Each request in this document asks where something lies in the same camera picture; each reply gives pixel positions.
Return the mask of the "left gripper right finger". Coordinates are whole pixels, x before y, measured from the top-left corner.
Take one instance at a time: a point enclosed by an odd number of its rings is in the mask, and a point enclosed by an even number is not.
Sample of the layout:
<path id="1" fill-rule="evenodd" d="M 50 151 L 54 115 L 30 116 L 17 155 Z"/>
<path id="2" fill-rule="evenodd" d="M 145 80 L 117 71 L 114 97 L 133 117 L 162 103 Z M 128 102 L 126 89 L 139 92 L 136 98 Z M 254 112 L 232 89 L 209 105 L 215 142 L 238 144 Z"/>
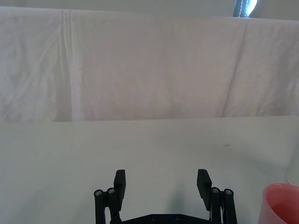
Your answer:
<path id="1" fill-rule="evenodd" d="M 197 187 L 212 224 L 237 224 L 234 192 L 231 189 L 221 191 L 212 186 L 212 181 L 205 169 L 199 169 Z"/>

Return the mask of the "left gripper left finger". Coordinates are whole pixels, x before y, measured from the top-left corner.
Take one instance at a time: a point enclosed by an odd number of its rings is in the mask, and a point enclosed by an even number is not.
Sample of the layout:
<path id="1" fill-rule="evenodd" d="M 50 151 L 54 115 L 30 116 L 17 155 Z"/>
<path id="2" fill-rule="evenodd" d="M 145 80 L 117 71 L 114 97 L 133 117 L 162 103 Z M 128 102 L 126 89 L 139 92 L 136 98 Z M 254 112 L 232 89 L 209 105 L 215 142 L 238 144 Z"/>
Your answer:
<path id="1" fill-rule="evenodd" d="M 107 191 L 96 190 L 94 192 L 95 200 L 95 223 L 105 224 L 105 208 L 109 208 L 111 224 L 121 224 L 119 212 L 121 211 L 122 201 L 126 188 L 125 170 L 117 170 L 114 178 L 114 186 Z"/>

